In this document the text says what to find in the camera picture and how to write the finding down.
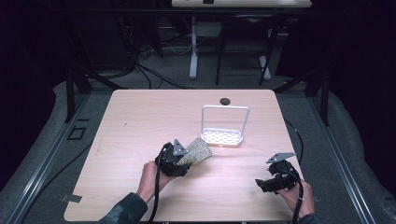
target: open white case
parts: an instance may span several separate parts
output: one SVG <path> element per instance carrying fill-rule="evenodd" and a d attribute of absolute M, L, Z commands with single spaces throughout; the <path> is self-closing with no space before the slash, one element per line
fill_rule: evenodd
<path fill-rule="evenodd" d="M 205 127 L 205 112 L 208 108 L 220 108 L 221 110 L 246 110 L 242 128 L 240 130 L 236 130 L 221 127 Z M 239 147 L 244 139 L 244 131 L 248 122 L 249 112 L 250 109 L 246 106 L 204 105 L 202 107 L 201 138 L 209 146 Z"/>

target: light wood table surface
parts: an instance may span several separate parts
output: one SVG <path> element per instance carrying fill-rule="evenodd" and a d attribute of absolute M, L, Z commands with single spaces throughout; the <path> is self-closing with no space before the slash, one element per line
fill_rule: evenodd
<path fill-rule="evenodd" d="M 311 7 L 310 0 L 172 0 L 173 7 Z"/>
<path fill-rule="evenodd" d="M 241 146 L 210 147 L 213 157 L 193 165 L 160 193 L 154 221 L 290 220 L 283 199 L 263 193 L 255 182 L 273 178 L 266 160 L 277 152 L 293 152 L 276 96 L 268 90 L 114 91 L 73 192 L 82 199 L 68 204 L 65 219 L 99 220 L 136 192 L 143 165 L 155 159 L 163 144 L 176 138 L 186 147 L 199 137 L 202 106 L 219 105 L 221 98 L 250 108 Z M 302 176 L 297 159 L 288 161 Z M 142 221 L 149 219 L 153 201 Z"/>

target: person's left hand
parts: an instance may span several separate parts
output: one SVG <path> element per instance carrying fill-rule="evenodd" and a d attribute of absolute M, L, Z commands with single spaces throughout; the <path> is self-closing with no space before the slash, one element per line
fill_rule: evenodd
<path fill-rule="evenodd" d="M 140 198 L 143 199 L 146 203 L 154 196 L 155 194 L 155 176 L 157 174 L 157 165 L 154 161 L 150 161 L 146 163 L 143 167 L 142 177 L 140 178 L 139 188 L 136 192 Z M 167 176 L 160 172 L 160 191 L 169 183 L 171 180 L 176 179 L 175 176 Z"/>

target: gray carpet floor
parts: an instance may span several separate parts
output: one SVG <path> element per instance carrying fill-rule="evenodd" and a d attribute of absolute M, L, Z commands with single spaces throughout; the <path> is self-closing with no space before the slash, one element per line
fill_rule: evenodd
<path fill-rule="evenodd" d="M 164 57 L 159 57 L 151 52 L 147 59 L 140 59 L 146 67 L 158 71 L 162 76 L 171 78 L 177 83 L 195 89 L 269 89 L 282 85 L 287 77 L 273 77 L 259 86 L 260 76 L 224 76 L 220 85 L 215 85 L 216 54 L 214 53 L 213 40 L 205 39 L 199 51 L 198 77 L 189 78 L 190 52 L 181 53 L 185 49 L 165 49 Z M 284 37 L 278 39 L 274 58 L 270 63 L 271 74 L 275 73 L 276 62 L 280 55 Z M 147 74 L 152 89 L 176 89 L 177 87 L 162 82 L 157 76 Z M 142 73 L 133 71 L 124 77 L 111 79 L 113 82 L 129 89 L 147 89 L 148 80 Z M 78 181 L 79 172 L 84 164 L 89 150 L 84 151 L 74 162 L 68 164 L 93 140 L 105 113 L 106 105 L 111 96 L 111 90 L 96 80 L 90 80 L 93 92 L 80 95 L 76 91 L 77 101 L 81 103 L 80 110 L 69 124 L 85 130 L 80 140 L 73 138 L 70 130 L 64 134 L 64 139 L 59 145 L 59 153 L 54 158 L 54 163 L 43 186 L 48 186 L 36 197 L 31 209 L 28 211 L 23 223 L 67 223 L 64 220 L 64 210 L 67 203 L 61 201 L 65 194 L 71 194 Z M 317 98 L 306 98 L 303 94 L 305 84 L 301 83 L 285 93 L 276 97 L 282 114 L 297 129 L 304 142 L 304 156 L 301 167 L 304 178 L 311 184 L 314 193 L 320 198 L 317 202 L 317 213 L 324 223 L 365 223 L 356 204 L 351 199 L 351 192 L 347 187 L 343 174 L 337 167 L 337 158 L 334 157 L 332 144 L 318 119 L 315 103 Z M 40 163 L 46 158 L 54 147 L 54 142 L 64 130 L 66 118 L 65 83 L 61 83 L 54 91 L 57 94 L 56 106 L 52 115 L 35 144 L 15 175 L 0 193 L 0 223 L 7 223 L 18 207 L 23 191 L 28 187 L 31 177 Z M 396 219 L 389 214 L 387 206 L 392 196 L 378 183 L 374 173 L 364 161 L 364 150 L 359 132 L 352 119 L 345 111 L 338 98 L 331 94 L 329 103 L 329 122 L 332 133 L 347 168 L 354 176 L 354 181 L 359 187 L 360 195 L 364 199 L 373 218 L 366 223 L 396 223 Z M 290 139 L 295 151 L 300 154 L 302 146 L 293 128 L 285 123 L 290 132 Z"/>

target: chair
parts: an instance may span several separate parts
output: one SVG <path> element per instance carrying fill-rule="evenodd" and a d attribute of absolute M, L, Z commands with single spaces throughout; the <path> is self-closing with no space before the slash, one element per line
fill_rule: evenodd
<path fill-rule="evenodd" d="M 261 69 L 260 85 L 264 79 L 265 70 L 271 58 L 273 45 L 276 42 L 278 30 L 283 22 L 279 17 L 271 15 L 236 15 L 225 21 L 219 34 L 218 67 L 216 85 L 219 85 L 220 69 Z M 226 54 L 244 54 L 257 56 L 257 65 L 222 65 Z M 260 57 L 265 57 L 262 65 Z"/>

